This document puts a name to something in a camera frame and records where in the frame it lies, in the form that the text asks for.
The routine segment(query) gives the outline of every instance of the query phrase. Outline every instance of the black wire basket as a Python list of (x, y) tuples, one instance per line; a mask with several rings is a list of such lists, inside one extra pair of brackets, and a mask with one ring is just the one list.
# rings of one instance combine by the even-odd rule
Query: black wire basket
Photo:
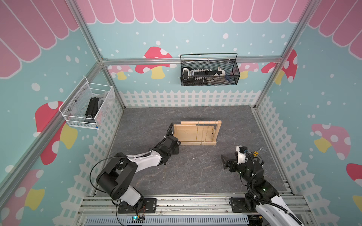
[(181, 86), (237, 85), (236, 57), (233, 53), (181, 55)]

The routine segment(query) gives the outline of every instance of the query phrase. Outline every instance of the black cable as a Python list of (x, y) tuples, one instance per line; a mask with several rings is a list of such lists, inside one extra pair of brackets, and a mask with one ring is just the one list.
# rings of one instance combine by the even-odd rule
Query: black cable
[(100, 191), (100, 192), (106, 193), (105, 191), (102, 191), (102, 190), (96, 188), (96, 187), (93, 185), (92, 180), (91, 180), (92, 171), (93, 171), (94, 167), (96, 167), (96, 165), (98, 165), (99, 163), (103, 162), (104, 160), (111, 159), (111, 158), (119, 158), (119, 159), (122, 159), (122, 158), (134, 158), (134, 157), (109, 157), (109, 158), (105, 158), (105, 159), (102, 159), (101, 161), (97, 162), (97, 163), (93, 166), (93, 168), (90, 170), (90, 173), (89, 173), (89, 182), (90, 182), (90, 184), (93, 186), (93, 188), (96, 189), (96, 191)]
[(115, 204), (115, 205), (116, 205), (116, 206), (115, 206), (115, 217), (117, 218), (118, 222), (119, 222), (122, 226), (124, 226), (124, 225), (119, 221), (118, 216), (117, 216), (117, 206), (118, 206), (118, 209), (119, 209), (118, 200), (117, 200), (117, 204)]

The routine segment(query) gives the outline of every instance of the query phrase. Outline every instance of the wall-mounted basket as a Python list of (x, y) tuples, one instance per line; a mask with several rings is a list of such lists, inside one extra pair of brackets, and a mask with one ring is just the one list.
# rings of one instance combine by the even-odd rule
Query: wall-mounted basket
[(181, 86), (237, 85), (236, 57), (233, 53), (181, 55)]
[[(64, 101), (64, 103), (68, 104), (65, 106), (63, 103), (59, 107), (59, 111), (62, 113), (69, 126), (99, 129), (102, 121), (114, 103), (114, 89), (112, 86), (90, 83), (86, 78), (85, 80), (85, 84), (81, 86), (77, 93), (72, 97), (68, 97), (71, 98), (71, 100), (67, 99)], [(96, 103), (97, 111), (89, 115), (87, 112), (90, 108), (89, 103), (91, 98), (98, 98)]]

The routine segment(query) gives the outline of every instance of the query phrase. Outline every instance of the mounting plate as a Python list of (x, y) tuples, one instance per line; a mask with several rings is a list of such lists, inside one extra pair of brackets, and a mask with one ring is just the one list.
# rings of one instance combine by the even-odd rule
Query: mounting plate
[[(144, 204), (146, 205), (144, 213), (155, 213), (156, 212), (156, 204), (157, 199), (144, 199)], [(132, 208), (130, 208), (130, 205), (126, 202), (121, 202), (120, 207), (118, 208), (118, 213), (135, 213)]]

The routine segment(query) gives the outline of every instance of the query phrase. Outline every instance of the pink mushroom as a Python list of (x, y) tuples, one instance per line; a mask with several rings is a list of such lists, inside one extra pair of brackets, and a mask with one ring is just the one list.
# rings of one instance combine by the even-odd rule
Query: pink mushroom
[(344, 160), (351, 150), (351, 139), (347, 130), (343, 127), (323, 124), (313, 124), (311, 135), (317, 134), (320, 139), (314, 144), (318, 150), (326, 153), (327, 149), (333, 146), (340, 160)]
[[(262, 73), (270, 73), (274, 70), (276, 63), (268, 63), (262, 69)], [(289, 55), (287, 61), (285, 62), (282, 70), (278, 73), (277, 77), (275, 78), (275, 84), (280, 85), (282, 83), (282, 78), (284, 75), (287, 76), (288, 82), (292, 82), (295, 78), (296, 70), (298, 67), (298, 57), (295, 50), (292, 50), (291, 54)]]
[[(58, 111), (58, 106), (60, 106), (62, 102), (54, 101), (47, 104), (42, 105), (40, 108), (37, 109), (35, 112), (35, 123), (37, 125), (37, 131), (34, 133), (34, 136), (38, 136), (50, 120), (54, 117), (54, 115)], [(50, 140), (49, 144), (46, 146), (42, 154), (40, 155), (40, 159), (44, 165), (48, 165), (52, 163), (59, 149), (59, 143), (62, 141), (67, 149), (70, 149), (75, 140), (77, 139), (78, 130), (74, 128), (70, 128), (66, 122), (63, 122), (59, 130)]]
[(347, 164), (346, 171), (348, 176), (362, 187), (362, 166), (358, 164)]
[(45, 190), (34, 190), (32, 187), (43, 175), (43, 170), (31, 170), (20, 183), (17, 190), (1, 210), (3, 226), (18, 226), (21, 222), (24, 207), (36, 210), (42, 201)]
[(112, 75), (112, 78), (115, 78), (115, 75), (117, 75), (118, 80), (125, 80), (127, 79), (127, 76), (124, 72), (133, 72), (133, 70), (128, 65), (113, 65), (108, 66), (108, 71)]
[[(147, 50), (143, 58), (172, 58), (172, 56), (164, 49), (153, 46)], [(137, 73), (140, 74), (146, 73), (147, 71), (151, 70), (152, 79), (163, 79), (165, 77), (165, 73), (163, 72), (162, 67), (175, 68), (176, 64), (137, 65), (135, 70)]]
[(239, 64), (240, 77), (239, 79), (245, 79), (248, 77), (248, 71), (257, 72), (259, 70), (258, 63), (241, 63)]

